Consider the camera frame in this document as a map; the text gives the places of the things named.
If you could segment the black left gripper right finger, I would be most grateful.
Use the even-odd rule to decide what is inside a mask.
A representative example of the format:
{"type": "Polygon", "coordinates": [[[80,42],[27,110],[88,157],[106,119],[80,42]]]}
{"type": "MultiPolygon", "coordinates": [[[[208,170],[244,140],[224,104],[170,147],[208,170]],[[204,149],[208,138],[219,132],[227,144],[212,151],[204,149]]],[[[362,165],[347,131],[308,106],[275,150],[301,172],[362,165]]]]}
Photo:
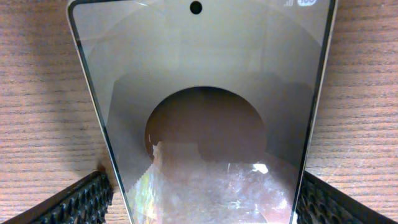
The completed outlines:
{"type": "Polygon", "coordinates": [[[396,224],[307,171],[295,213],[298,224],[396,224]]]}

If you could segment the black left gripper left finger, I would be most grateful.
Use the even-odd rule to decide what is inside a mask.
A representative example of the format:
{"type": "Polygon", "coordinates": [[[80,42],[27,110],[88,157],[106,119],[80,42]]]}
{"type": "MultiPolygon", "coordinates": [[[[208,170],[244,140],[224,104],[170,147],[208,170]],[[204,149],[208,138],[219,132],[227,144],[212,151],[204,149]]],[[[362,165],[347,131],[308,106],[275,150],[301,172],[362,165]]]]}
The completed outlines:
{"type": "Polygon", "coordinates": [[[108,175],[96,170],[4,224],[106,223],[113,194],[108,175]]]}

